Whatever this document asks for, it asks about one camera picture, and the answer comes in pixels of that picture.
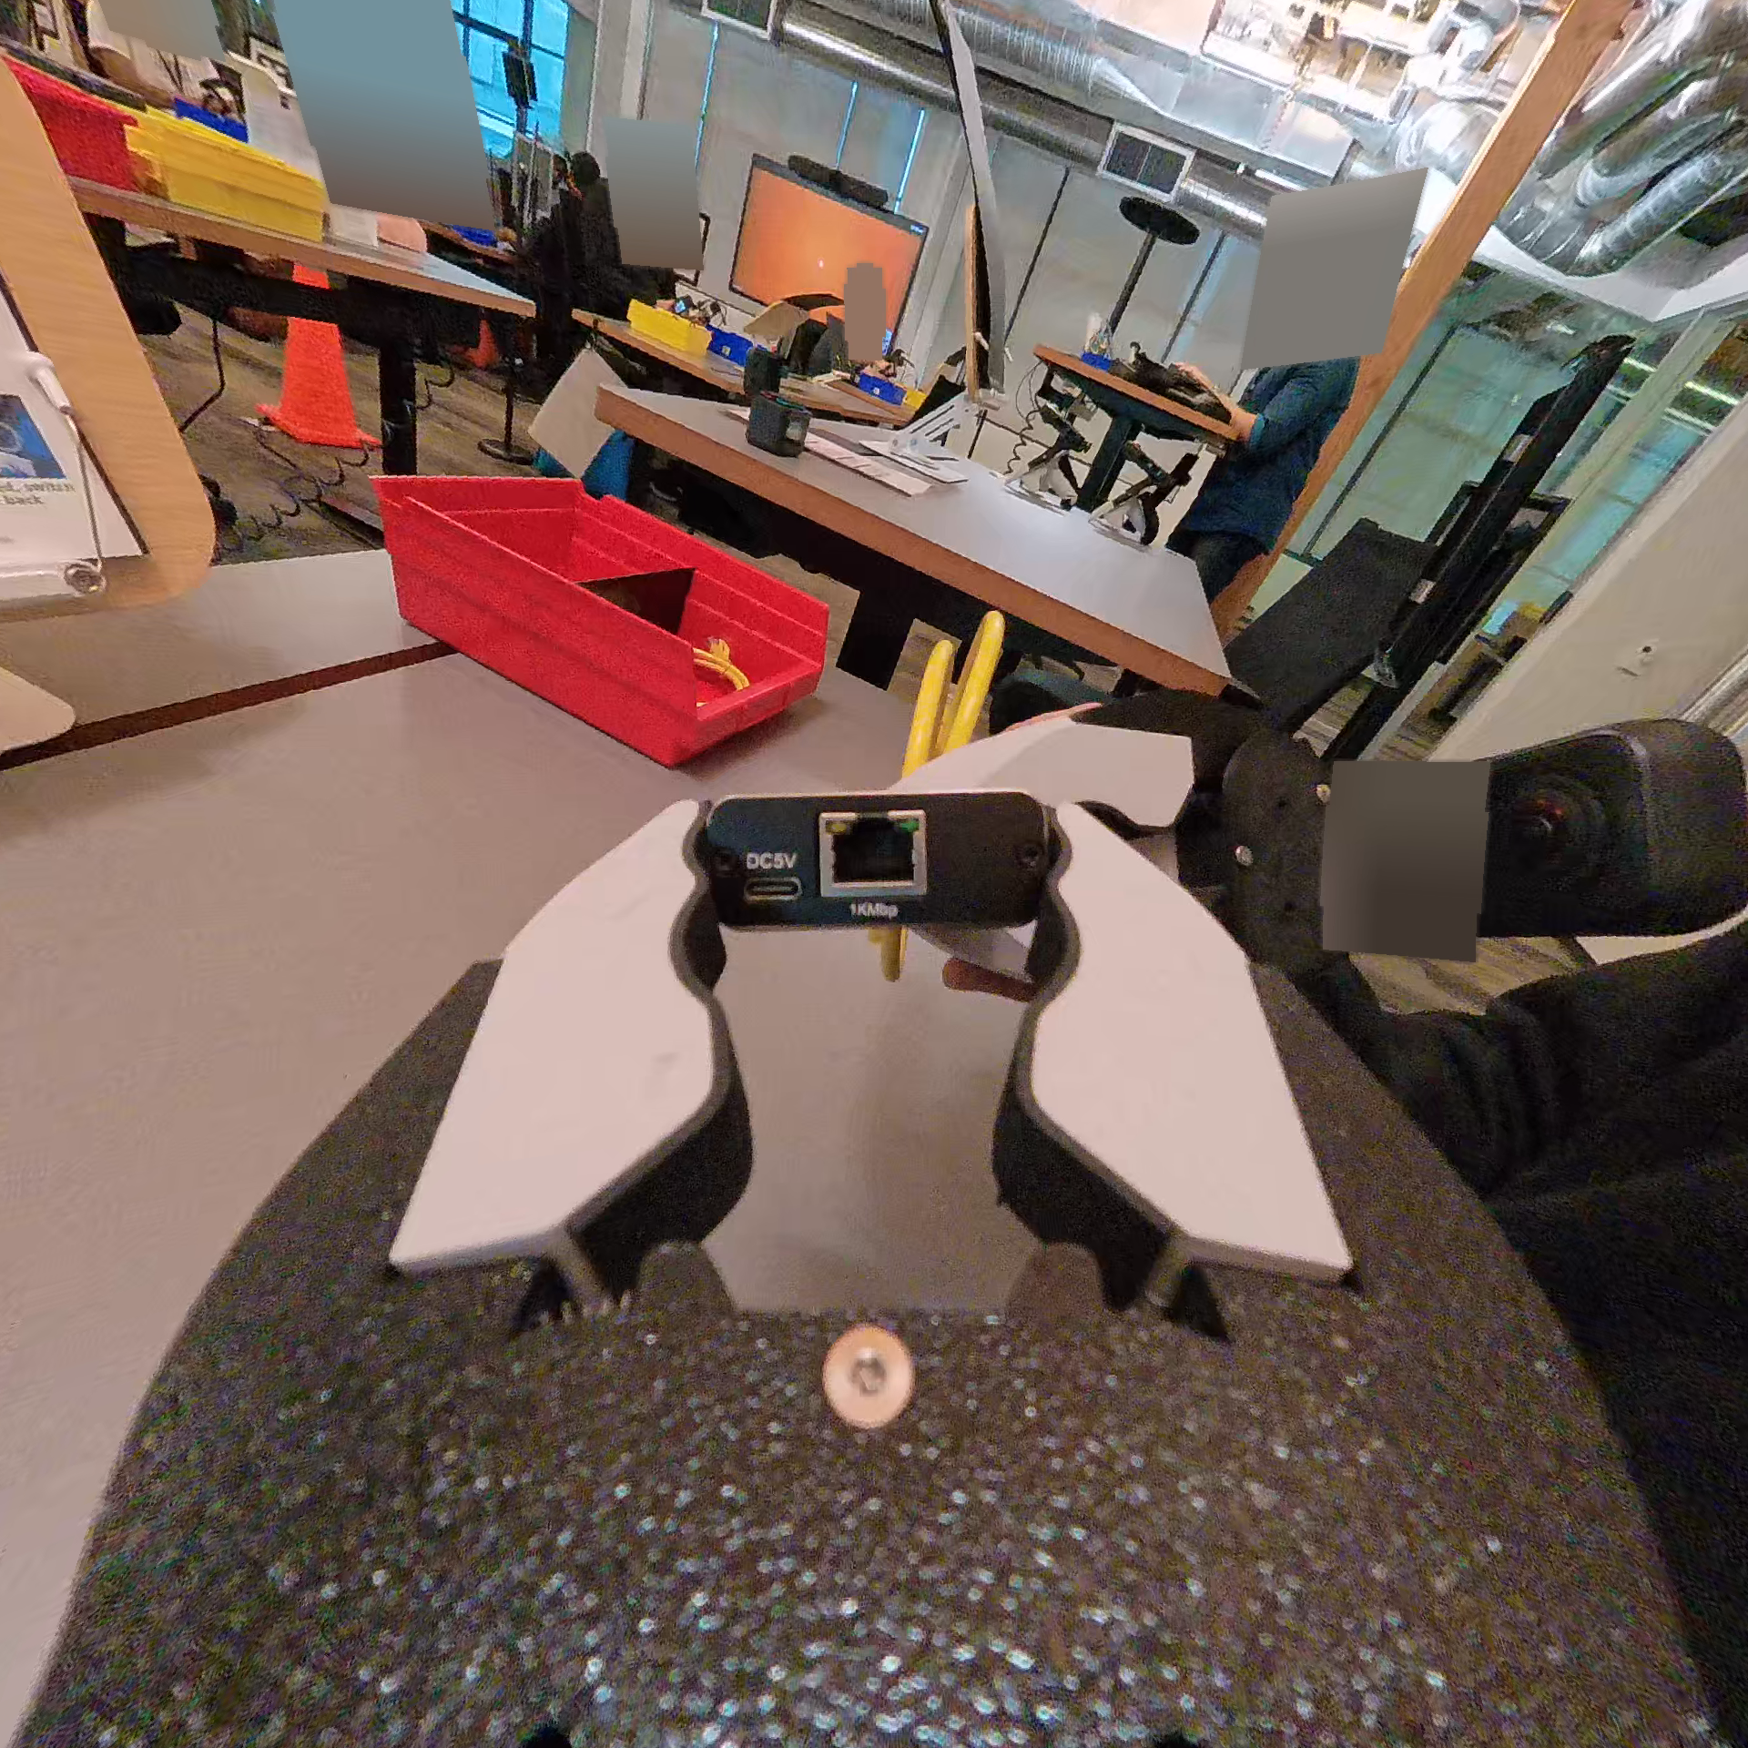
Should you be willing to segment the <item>orange traffic cone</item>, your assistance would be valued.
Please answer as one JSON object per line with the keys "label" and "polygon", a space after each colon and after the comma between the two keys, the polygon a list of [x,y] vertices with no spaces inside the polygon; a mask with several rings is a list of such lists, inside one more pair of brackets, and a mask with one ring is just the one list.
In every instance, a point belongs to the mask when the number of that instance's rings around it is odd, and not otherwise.
{"label": "orange traffic cone", "polygon": [[283,344],[279,399],[258,404],[256,415],[306,446],[380,448],[380,439],[357,423],[338,328],[288,317]]}

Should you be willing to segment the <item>black office chair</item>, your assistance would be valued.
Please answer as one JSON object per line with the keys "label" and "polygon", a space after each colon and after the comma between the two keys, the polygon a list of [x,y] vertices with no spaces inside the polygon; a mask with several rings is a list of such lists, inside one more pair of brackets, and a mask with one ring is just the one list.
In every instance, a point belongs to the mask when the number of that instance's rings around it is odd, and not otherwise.
{"label": "black office chair", "polygon": [[1253,695],[1269,727],[1300,728],[1361,675],[1432,551],[1430,540],[1359,519],[1231,640],[1231,681]]}

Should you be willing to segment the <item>orange display screen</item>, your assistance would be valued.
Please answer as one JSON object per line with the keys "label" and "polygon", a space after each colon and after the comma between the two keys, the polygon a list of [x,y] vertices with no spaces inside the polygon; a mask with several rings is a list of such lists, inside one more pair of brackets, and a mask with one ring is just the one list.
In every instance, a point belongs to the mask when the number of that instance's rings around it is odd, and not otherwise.
{"label": "orange display screen", "polygon": [[841,294],[852,266],[880,267],[891,338],[928,241],[926,223],[868,207],[753,156],[728,267],[728,289],[774,305],[792,294]]}

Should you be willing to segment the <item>red plastic bin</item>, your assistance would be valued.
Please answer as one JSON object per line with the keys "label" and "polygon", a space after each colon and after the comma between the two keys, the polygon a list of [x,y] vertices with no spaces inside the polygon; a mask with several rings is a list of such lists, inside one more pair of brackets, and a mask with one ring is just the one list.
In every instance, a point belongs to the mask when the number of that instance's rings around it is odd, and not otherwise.
{"label": "red plastic bin", "polygon": [[[822,601],[570,478],[380,475],[403,622],[664,767],[811,695]],[[678,636],[575,579],[689,565]]]}

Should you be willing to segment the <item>white round stand base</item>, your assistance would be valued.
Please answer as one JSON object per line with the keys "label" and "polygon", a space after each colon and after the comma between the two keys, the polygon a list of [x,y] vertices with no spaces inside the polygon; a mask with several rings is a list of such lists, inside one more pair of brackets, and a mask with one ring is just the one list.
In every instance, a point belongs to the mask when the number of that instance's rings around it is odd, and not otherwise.
{"label": "white round stand base", "polygon": [[75,711],[54,693],[1,666],[1,757],[36,748],[75,727]]}

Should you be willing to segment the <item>person's right forearm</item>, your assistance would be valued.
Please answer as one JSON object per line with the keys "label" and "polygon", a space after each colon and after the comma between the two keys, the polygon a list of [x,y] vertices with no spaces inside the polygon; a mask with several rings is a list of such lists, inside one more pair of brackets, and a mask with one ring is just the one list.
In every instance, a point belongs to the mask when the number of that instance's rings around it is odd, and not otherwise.
{"label": "person's right forearm", "polygon": [[1478,1014],[1299,994],[1479,1195],[1604,1400],[1729,1744],[1745,1734],[1745,927]]}

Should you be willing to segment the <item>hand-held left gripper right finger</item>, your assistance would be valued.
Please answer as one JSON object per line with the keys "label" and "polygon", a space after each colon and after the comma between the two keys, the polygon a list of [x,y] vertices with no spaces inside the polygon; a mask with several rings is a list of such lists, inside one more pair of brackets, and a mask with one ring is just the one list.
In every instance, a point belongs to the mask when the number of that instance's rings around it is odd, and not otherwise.
{"label": "hand-held left gripper right finger", "polygon": [[992,1133],[1001,1205],[1084,1253],[1109,1308],[1194,1266],[1341,1285],[1354,1260],[1244,950],[1081,805],[1056,842]]}

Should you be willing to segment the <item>printed instruction sheet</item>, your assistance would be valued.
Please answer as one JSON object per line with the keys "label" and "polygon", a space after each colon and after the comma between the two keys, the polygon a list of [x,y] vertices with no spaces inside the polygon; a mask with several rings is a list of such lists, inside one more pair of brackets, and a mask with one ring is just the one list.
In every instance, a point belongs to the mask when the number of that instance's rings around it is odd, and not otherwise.
{"label": "printed instruction sheet", "polygon": [[1,289],[1,604],[97,597],[139,532],[77,423],[74,402]]}

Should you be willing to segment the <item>black bin divider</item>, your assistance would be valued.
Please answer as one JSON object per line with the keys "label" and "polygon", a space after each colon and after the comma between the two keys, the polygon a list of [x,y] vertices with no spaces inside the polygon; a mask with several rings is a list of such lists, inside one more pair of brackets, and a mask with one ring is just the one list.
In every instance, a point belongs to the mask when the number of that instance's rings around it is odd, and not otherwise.
{"label": "black bin divider", "polygon": [[644,569],[605,579],[575,579],[574,587],[616,610],[648,622],[666,634],[683,631],[687,597],[694,581],[689,565]]}

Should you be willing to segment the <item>stack of yellow bins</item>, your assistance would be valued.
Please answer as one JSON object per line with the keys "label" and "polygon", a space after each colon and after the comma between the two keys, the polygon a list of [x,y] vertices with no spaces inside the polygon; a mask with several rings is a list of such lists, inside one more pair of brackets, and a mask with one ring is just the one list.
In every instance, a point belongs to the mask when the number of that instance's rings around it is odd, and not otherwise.
{"label": "stack of yellow bins", "polygon": [[317,177],[201,120],[148,110],[125,127],[136,186],[173,205],[318,243]]}

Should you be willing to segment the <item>stack of red bins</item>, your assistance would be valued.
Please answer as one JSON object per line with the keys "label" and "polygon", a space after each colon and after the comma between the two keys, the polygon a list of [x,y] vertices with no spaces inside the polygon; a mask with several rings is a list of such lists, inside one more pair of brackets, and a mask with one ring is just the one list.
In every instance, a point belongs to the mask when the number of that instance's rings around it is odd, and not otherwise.
{"label": "stack of red bins", "polygon": [[36,113],[59,168],[77,181],[136,189],[130,133],[137,111],[86,92],[61,76],[44,72],[31,62],[3,55],[31,110]]}

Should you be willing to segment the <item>black ethernet splitter box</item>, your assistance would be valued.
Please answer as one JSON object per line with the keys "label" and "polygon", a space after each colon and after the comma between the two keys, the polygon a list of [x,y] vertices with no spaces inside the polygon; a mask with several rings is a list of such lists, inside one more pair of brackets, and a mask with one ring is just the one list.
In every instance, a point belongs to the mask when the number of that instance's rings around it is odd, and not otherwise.
{"label": "black ethernet splitter box", "polygon": [[726,929],[1017,929],[1054,822],[1022,792],[737,796],[694,840]]}

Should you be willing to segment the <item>black round top stand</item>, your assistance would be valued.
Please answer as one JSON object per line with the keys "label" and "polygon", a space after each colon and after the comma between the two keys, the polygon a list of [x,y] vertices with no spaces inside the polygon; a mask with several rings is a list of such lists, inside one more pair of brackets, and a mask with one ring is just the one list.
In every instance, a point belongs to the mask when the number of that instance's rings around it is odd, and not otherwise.
{"label": "black round top stand", "polygon": [[1109,314],[1109,333],[1116,337],[1128,303],[1159,244],[1191,246],[1198,243],[1198,225],[1185,214],[1143,193],[1125,193],[1118,204],[1121,220],[1139,236],[1139,246]]}

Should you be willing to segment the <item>wooden support post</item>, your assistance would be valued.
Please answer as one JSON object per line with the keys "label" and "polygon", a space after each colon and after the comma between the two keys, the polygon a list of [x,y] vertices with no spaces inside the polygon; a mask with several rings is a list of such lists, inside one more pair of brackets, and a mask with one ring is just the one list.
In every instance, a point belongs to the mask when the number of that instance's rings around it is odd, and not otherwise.
{"label": "wooden support post", "polygon": [[1269,569],[1405,367],[1421,331],[1453,290],[1542,143],[1609,53],[1630,7],[1628,2],[1570,2],[1543,37],[1540,53],[1467,161],[1446,209],[1407,262],[1384,344],[1359,363],[1352,400],[1323,441],[1274,546],[1251,558],[1212,601],[1219,643],[1226,645],[1235,636]]}

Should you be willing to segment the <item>small wooden standing desk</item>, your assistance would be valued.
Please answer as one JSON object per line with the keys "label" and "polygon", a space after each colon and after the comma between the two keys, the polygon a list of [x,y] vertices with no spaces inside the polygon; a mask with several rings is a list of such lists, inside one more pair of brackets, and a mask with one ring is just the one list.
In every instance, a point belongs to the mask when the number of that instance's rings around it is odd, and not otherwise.
{"label": "small wooden standing desk", "polygon": [[1146,549],[1196,461],[1237,441],[1231,406],[1178,365],[1128,363],[1036,347],[1045,374],[1035,407],[1052,441],[1013,484],[1049,509]]}

